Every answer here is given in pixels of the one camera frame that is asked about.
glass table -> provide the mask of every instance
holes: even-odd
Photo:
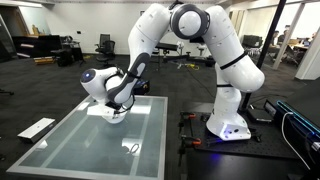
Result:
[[[136,96],[125,119],[110,124],[87,115],[96,105],[88,96],[7,172],[56,179],[164,179],[167,101]]]

person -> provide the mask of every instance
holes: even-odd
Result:
[[[311,38],[308,40],[310,42],[310,44],[312,43],[312,41],[314,40],[314,38],[316,37],[317,32],[312,33]]]
[[[283,34],[281,34],[278,37],[278,43],[277,44],[281,45],[283,43],[284,38],[286,38],[287,33],[288,33],[288,30],[283,31]]]
[[[270,42],[270,47],[276,47],[274,40],[278,37],[279,35],[279,31],[274,31],[271,42]]]

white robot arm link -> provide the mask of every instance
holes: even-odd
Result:
[[[112,83],[106,82],[103,93],[107,100],[121,104],[130,98],[154,47],[170,30],[181,39],[202,36],[216,61],[217,95],[207,128],[223,140],[250,138],[246,122],[237,113],[241,100],[240,91],[252,92],[259,89],[264,82],[264,74],[244,53],[228,15],[220,6],[204,11],[192,4],[178,3],[169,8],[159,4],[151,5],[138,19],[129,35],[128,73],[117,80],[114,79],[116,76],[109,78]]]

wall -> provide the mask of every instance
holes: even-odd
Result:
[[[128,36],[140,11],[145,11],[150,3],[57,3],[56,5],[45,5],[45,15],[52,34],[71,35],[81,42],[84,53],[94,53],[95,46],[99,42],[100,34],[110,34],[111,39],[116,42],[117,54],[129,54]],[[212,4],[198,4],[200,9],[206,9]],[[185,48],[183,52],[190,51],[191,55],[199,55],[197,44],[190,44],[181,40],[173,33],[163,37],[161,42],[176,44],[183,41]]]
[[[286,25],[290,25],[292,23],[293,18],[298,11],[299,5],[300,4],[290,4],[284,7],[276,27],[276,30],[279,31],[279,35],[283,34]]]
[[[312,42],[312,46],[308,49],[307,54],[304,56],[296,78],[305,80],[314,80],[320,77],[320,36],[317,35]]]
[[[0,0],[1,6],[28,6],[28,7],[42,7],[41,4],[21,2],[21,1],[12,1],[12,0]]]
[[[316,32],[320,26],[317,19],[320,16],[320,2],[307,3],[303,13],[299,18],[296,28],[293,31],[292,38],[311,37],[312,33]]]
[[[19,9],[30,34],[33,34],[32,25],[38,27],[41,33],[51,34],[42,8],[19,6]]]
[[[287,0],[286,4],[296,4],[304,1],[305,0]],[[273,6],[277,6],[278,4],[279,4],[279,0],[259,0],[259,1],[252,1],[252,2],[248,1],[248,2],[232,5],[230,7],[230,11],[273,7]]]
[[[23,33],[15,17],[15,7],[0,7],[0,14],[11,36],[22,36]]]
[[[239,37],[243,35],[256,35],[261,36],[265,40],[269,31],[276,8],[262,8],[248,10],[246,18],[243,20],[243,29]]]

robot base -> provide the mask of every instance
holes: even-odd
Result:
[[[251,138],[248,125],[239,114],[236,114],[236,117],[226,119],[226,117],[217,118],[211,113],[206,125],[210,132],[219,136],[224,141],[246,140]]]
[[[117,123],[120,123],[121,121],[123,121],[126,114],[127,114],[127,112],[123,112],[120,114],[115,114],[113,116],[102,116],[102,117],[111,124],[117,124]]]
[[[126,107],[121,107],[119,112],[123,112],[120,114],[115,114],[114,109],[105,106],[104,104],[94,105],[88,108],[88,115],[91,116],[102,116],[105,120],[107,120],[111,124],[117,124],[123,121],[125,118],[127,111],[125,111]]]

